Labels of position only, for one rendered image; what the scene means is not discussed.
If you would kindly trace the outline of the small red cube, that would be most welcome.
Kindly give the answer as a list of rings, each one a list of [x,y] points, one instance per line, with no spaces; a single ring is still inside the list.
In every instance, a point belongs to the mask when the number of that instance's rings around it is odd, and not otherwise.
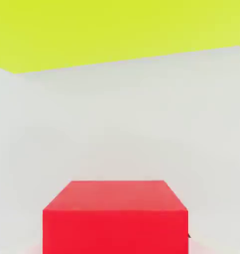
[[[188,210],[164,181],[72,181],[42,233],[42,254],[188,254]]]

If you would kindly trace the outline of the large yellow box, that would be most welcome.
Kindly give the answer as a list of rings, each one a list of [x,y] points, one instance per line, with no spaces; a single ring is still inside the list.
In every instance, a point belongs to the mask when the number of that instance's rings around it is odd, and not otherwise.
[[[0,0],[0,68],[42,71],[240,46],[240,0]]]

